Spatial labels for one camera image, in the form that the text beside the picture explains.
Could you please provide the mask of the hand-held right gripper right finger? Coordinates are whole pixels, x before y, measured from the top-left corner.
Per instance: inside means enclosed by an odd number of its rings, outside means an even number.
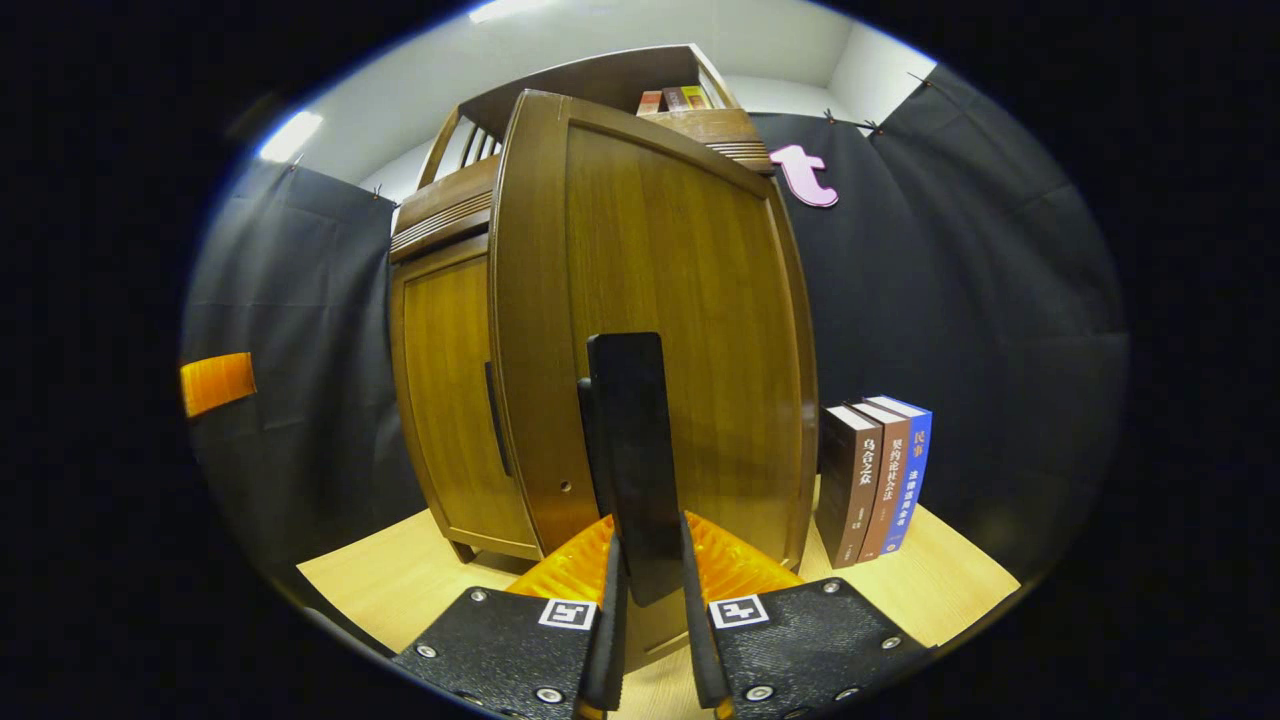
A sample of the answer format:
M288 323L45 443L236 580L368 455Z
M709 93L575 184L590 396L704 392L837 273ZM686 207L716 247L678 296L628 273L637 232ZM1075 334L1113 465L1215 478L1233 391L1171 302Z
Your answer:
M832 719L933 657L844 578L806 582L695 512L682 564L692 678L717 719Z

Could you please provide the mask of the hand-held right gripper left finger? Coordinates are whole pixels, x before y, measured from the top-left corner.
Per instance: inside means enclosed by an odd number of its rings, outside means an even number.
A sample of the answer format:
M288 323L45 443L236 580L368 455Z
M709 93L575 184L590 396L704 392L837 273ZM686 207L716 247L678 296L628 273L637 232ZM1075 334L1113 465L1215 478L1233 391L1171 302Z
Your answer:
M466 588L392 662L492 716L605 719L621 701L627 593L607 515L503 591Z

